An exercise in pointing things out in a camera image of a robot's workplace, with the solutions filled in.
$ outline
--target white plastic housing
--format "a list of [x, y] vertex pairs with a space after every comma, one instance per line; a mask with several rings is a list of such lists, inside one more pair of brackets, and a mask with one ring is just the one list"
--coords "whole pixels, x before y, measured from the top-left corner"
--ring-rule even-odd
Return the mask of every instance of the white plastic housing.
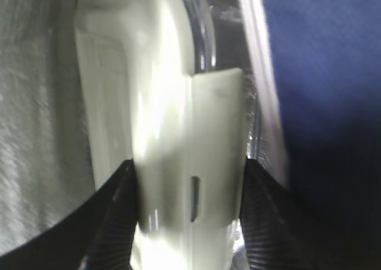
[[135, 270], [228, 269], [241, 201], [240, 69], [194, 75], [182, 0], [79, 0], [78, 59], [96, 185], [133, 158]]

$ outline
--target white plastic part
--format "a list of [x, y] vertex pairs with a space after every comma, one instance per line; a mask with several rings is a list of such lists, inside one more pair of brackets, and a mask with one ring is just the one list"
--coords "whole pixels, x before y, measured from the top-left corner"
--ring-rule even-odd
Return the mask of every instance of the white plastic part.
[[182, 0], [79, 0], [75, 18], [96, 185], [133, 158], [135, 270], [222, 270], [241, 202], [240, 69], [194, 75]]

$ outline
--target gray textured surface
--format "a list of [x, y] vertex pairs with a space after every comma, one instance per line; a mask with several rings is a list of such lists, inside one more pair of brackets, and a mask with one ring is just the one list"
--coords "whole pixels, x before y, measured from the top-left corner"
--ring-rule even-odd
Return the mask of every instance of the gray textured surface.
[[75, 0], [0, 0], [0, 254], [93, 192]]

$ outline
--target blue background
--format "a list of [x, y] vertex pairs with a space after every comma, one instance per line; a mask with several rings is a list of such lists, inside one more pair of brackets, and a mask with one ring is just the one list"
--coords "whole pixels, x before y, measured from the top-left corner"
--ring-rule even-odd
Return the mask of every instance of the blue background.
[[264, 0], [290, 184], [381, 248], [381, 0]]

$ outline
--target gray fabric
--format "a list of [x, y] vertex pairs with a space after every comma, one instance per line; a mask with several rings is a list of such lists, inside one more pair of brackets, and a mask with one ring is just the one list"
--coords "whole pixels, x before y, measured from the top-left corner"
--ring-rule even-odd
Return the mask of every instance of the gray fabric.
[[0, 254], [95, 189], [77, 69], [76, 0], [0, 0]]

